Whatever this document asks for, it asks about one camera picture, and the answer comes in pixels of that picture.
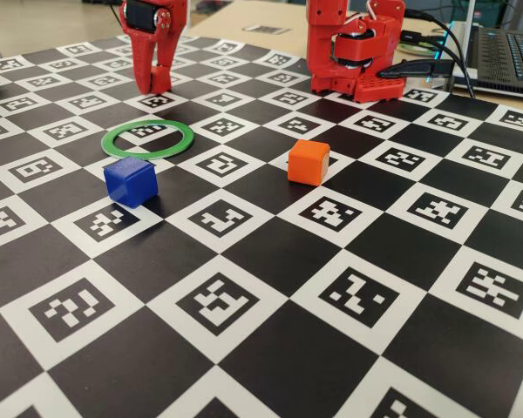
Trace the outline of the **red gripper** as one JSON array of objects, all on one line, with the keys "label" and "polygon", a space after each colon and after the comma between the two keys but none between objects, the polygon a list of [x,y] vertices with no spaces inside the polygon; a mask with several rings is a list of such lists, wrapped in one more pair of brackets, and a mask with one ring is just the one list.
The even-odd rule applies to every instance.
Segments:
[{"label": "red gripper", "polygon": [[139,91],[147,94],[152,85],[152,61],[159,30],[157,65],[172,66],[181,32],[187,25],[187,1],[123,1],[119,7],[123,31],[130,37],[133,73]]}]

